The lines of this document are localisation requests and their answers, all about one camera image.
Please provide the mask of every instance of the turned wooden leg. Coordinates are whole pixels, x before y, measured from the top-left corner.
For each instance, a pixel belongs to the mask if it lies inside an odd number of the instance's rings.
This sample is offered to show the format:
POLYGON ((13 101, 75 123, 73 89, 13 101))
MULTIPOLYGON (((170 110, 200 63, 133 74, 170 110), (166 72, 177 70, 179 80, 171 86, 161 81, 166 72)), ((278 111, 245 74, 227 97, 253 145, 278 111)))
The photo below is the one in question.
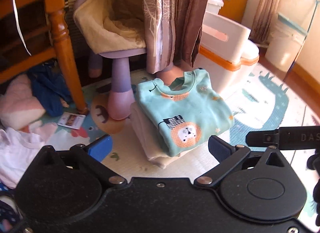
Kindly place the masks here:
POLYGON ((64 20, 64 0, 44 0, 44 5, 51 24, 53 47, 63 77, 79 113, 87 114, 89 110, 84 100, 71 46, 69 30, 64 20))

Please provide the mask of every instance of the green leaf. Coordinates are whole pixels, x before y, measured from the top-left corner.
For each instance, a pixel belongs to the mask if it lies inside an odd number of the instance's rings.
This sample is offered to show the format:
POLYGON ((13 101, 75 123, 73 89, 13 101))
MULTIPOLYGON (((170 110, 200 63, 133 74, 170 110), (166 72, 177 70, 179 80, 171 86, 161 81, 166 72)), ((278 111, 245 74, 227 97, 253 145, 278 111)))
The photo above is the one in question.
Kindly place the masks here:
POLYGON ((110 156, 110 158, 115 158, 116 161, 118 161, 120 159, 119 155, 116 152, 113 152, 112 155, 110 156))

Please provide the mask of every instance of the teal shirt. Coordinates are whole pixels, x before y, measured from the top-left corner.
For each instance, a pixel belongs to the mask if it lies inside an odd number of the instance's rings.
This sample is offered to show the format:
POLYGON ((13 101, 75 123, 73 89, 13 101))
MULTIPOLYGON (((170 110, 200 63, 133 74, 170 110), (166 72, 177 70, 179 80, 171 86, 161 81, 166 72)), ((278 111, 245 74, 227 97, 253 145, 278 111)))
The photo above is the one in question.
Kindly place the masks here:
POLYGON ((204 69, 184 72, 170 86, 156 78, 138 84, 137 101, 159 130, 159 144, 171 157, 233 126, 230 108, 212 89, 204 69))

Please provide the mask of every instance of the orange trim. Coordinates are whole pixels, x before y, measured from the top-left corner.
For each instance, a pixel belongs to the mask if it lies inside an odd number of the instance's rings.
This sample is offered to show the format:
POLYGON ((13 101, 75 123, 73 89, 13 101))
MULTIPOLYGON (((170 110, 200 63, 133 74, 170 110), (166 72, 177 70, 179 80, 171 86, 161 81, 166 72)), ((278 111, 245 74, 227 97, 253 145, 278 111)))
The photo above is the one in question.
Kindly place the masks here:
POLYGON ((202 46, 200 46, 199 53, 226 70, 235 72, 241 68, 240 62, 238 64, 233 64, 202 46))
POLYGON ((234 63, 231 63, 231 62, 223 59, 222 57, 214 54, 213 52, 211 52, 210 50, 208 50, 202 46, 200 46, 199 53, 201 55, 205 56, 207 59, 210 59, 212 62, 223 67, 224 69, 229 70, 229 71, 233 71, 233 72, 239 70, 242 65, 252 66, 259 61, 259 56, 257 56, 253 60, 248 60, 248 59, 245 59, 244 57, 241 57, 240 62, 237 64, 234 64, 234 63))
POLYGON ((253 64, 255 64, 259 61, 259 55, 255 59, 252 59, 252 60, 246 59, 244 57, 241 57, 240 60, 241 60, 241 65, 252 66, 253 64))

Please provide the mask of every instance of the pink pillow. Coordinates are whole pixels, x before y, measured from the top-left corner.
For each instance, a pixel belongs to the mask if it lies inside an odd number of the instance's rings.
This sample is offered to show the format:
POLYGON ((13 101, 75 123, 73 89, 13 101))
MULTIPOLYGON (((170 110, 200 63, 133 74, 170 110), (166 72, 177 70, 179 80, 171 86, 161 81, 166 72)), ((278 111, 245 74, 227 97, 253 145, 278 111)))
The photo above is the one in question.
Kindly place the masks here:
POLYGON ((16 77, 0 98, 0 120, 6 127, 19 130, 44 113, 39 100, 32 96, 31 81, 26 74, 16 77))

